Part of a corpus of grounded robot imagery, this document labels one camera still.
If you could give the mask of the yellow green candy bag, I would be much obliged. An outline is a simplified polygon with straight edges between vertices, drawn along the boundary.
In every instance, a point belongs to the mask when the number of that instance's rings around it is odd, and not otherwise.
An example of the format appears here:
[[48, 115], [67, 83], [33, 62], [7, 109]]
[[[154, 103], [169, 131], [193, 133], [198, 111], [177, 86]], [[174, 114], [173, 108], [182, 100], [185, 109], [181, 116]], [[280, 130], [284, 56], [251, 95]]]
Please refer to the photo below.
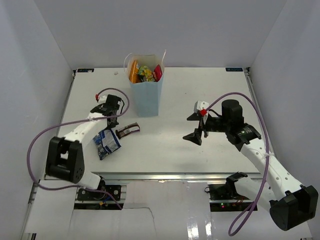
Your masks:
[[141, 82], [155, 82], [156, 78], [154, 73], [150, 70], [150, 68], [146, 65], [141, 66], [137, 72], [138, 78]]

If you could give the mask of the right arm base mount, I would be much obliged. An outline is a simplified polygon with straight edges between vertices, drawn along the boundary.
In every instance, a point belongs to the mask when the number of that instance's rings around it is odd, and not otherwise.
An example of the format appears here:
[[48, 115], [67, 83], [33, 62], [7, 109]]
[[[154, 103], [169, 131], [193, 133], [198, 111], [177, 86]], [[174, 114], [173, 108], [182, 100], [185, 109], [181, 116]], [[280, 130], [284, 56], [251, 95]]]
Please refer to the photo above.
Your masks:
[[212, 213], [242, 212], [253, 202], [242, 195], [231, 196], [227, 193], [225, 184], [209, 184], [204, 188], [204, 192], [209, 194], [209, 205]]

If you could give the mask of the left blue corner label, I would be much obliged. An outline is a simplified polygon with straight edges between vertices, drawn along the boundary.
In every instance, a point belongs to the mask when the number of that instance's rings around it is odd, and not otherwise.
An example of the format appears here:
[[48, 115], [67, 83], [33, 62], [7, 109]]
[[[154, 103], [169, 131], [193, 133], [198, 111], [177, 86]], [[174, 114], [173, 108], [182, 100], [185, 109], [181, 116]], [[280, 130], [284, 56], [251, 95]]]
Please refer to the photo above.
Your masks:
[[76, 70], [77, 73], [93, 73], [94, 72], [94, 68], [78, 68]]

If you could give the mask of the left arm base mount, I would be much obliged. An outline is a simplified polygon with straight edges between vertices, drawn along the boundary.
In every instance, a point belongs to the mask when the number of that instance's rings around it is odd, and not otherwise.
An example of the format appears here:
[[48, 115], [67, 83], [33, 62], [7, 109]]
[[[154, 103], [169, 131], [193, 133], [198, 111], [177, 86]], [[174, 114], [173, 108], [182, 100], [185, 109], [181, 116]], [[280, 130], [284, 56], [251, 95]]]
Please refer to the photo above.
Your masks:
[[[106, 185], [103, 191], [108, 192], [117, 202], [121, 200], [121, 185]], [[74, 208], [77, 210], [119, 210], [108, 194], [87, 191], [84, 188], [78, 190]]]

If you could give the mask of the orange chips bag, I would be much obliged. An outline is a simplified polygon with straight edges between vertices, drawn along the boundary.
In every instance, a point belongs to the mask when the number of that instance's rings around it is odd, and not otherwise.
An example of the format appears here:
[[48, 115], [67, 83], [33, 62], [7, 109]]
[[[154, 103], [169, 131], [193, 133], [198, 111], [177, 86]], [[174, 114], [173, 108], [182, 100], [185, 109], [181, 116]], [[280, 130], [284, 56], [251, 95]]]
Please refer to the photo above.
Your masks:
[[138, 72], [139, 72], [139, 66], [138, 66], [138, 61], [134, 60], [131, 69], [130, 69], [130, 74], [129, 74], [129, 80], [132, 84], [136, 84], [140, 81]]

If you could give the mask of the small red candy wrapper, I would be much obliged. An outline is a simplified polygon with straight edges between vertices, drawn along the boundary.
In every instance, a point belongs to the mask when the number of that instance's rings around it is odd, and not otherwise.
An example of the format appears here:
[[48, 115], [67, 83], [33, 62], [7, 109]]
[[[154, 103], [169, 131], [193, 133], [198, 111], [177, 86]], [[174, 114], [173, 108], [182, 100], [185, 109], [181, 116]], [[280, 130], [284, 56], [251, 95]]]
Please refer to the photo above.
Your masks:
[[158, 82], [162, 78], [162, 76], [163, 76], [162, 68], [158, 64], [153, 71], [153, 77], [155, 82]]

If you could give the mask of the right blue corner label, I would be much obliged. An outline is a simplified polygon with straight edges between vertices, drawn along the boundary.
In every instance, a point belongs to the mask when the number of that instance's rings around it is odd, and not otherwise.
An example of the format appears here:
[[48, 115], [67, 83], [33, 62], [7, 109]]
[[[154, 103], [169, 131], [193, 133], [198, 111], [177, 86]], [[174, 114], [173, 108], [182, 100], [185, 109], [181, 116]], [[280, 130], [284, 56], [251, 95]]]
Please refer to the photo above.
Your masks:
[[241, 67], [226, 67], [227, 72], [243, 72], [244, 70]]

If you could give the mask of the brown chocolate bar wrapper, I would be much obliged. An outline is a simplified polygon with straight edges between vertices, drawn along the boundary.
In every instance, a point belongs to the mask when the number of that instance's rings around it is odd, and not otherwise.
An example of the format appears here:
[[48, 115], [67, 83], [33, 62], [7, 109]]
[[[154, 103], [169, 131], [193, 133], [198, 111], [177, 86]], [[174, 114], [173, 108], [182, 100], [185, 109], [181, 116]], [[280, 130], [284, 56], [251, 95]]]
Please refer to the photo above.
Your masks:
[[140, 126], [138, 125], [137, 122], [135, 122], [135, 123], [129, 124], [125, 127], [117, 129], [115, 131], [115, 134], [119, 139], [122, 139], [132, 133], [138, 133], [138, 132], [140, 132], [140, 130], [141, 130]]

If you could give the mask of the light blue paper bag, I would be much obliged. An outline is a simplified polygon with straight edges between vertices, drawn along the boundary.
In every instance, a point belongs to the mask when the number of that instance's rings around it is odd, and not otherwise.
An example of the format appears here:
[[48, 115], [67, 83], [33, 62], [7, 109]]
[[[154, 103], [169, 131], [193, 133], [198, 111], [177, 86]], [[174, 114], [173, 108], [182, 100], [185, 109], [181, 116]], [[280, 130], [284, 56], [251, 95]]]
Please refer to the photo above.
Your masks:
[[[161, 79], [158, 82], [141, 82], [139, 80], [138, 83], [131, 83], [129, 77], [134, 60], [137, 60], [139, 67], [148, 66], [152, 72], [154, 72], [157, 65], [160, 65], [162, 69]], [[130, 84], [137, 115], [140, 117], [158, 116], [165, 76], [164, 57], [159, 58], [155, 54], [139, 55], [129, 53], [123, 61], [123, 71], [126, 73]]]

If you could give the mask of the blue snack bag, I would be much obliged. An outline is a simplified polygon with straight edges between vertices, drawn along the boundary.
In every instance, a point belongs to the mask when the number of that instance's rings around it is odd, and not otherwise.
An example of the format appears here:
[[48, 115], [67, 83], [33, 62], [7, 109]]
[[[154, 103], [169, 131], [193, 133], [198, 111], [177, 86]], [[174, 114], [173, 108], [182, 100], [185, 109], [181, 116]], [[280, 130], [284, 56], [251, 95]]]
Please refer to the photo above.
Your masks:
[[105, 129], [99, 132], [93, 138], [93, 142], [100, 161], [121, 148], [120, 141], [112, 129]]

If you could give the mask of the blue corner label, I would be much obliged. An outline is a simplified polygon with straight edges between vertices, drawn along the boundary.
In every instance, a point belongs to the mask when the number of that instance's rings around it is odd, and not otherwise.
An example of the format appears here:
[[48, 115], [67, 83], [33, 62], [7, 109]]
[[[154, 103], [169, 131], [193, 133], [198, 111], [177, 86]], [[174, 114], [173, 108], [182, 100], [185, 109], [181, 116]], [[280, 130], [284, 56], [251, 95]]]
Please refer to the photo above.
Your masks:
[[78, 68], [76, 70], [77, 73], [93, 73], [94, 72], [94, 68]]
[[226, 67], [227, 72], [243, 72], [244, 70], [241, 67]]

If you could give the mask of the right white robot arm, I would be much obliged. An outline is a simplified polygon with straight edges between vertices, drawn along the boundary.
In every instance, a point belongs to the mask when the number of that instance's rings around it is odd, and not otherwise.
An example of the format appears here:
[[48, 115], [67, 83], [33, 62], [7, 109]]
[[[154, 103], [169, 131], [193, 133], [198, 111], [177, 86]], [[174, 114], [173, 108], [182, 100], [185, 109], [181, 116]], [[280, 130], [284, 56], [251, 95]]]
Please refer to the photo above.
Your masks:
[[243, 108], [235, 99], [221, 103], [221, 115], [212, 117], [209, 103], [197, 101], [188, 121], [198, 121], [193, 133], [183, 137], [197, 145], [209, 132], [225, 133], [227, 140], [249, 159], [261, 174], [266, 175], [268, 187], [262, 190], [257, 204], [269, 212], [273, 222], [283, 231], [288, 231], [316, 215], [318, 191], [304, 186], [267, 152], [267, 144], [260, 133], [245, 122]]

